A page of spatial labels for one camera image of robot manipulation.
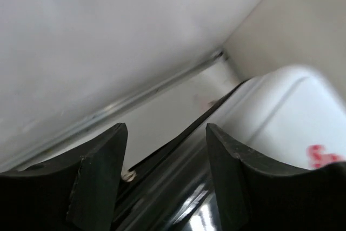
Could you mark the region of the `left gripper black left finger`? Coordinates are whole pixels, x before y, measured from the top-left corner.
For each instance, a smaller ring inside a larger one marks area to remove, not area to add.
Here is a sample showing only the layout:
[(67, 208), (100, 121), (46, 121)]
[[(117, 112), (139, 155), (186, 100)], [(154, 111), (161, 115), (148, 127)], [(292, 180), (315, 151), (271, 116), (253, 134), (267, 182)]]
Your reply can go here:
[(109, 230), (127, 146), (118, 123), (26, 170), (1, 173), (1, 230)]

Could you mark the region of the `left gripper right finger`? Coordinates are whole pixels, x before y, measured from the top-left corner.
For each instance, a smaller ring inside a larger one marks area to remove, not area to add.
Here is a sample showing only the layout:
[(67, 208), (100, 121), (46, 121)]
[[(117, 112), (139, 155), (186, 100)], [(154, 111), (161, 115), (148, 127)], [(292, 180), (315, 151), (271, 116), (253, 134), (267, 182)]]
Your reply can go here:
[(306, 170), (206, 126), (223, 230), (345, 230), (345, 163)]

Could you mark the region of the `black kids suitcase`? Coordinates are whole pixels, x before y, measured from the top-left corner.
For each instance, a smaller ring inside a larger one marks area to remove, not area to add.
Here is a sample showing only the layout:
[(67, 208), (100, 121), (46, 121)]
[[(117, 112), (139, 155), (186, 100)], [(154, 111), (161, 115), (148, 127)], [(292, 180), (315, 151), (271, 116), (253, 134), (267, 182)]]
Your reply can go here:
[(241, 82), (146, 162), (115, 209), (112, 230), (223, 230), (206, 141), (212, 123), (290, 166), (345, 163), (345, 102), (316, 70), (283, 67)]

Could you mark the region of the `aluminium rail frame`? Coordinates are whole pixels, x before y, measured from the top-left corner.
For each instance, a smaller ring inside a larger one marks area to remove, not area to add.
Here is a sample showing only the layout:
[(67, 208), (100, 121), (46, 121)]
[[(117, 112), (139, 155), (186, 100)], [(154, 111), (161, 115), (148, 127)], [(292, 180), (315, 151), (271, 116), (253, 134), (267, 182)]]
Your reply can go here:
[(72, 110), (66, 109), (66, 116), (53, 116), (28, 124), (15, 137), (1, 142), (1, 171), (16, 168), (71, 138), (77, 138), (88, 130), (143, 103), (151, 96), (170, 88), (180, 80), (197, 75), (225, 59), (227, 59), (225, 51), (218, 49), (210, 57), (184, 67), (181, 71), (175, 70), (166, 76), (160, 76), (153, 82), (142, 85), (139, 89), (116, 98), (111, 103), (88, 112), (84, 116), (75, 117)]

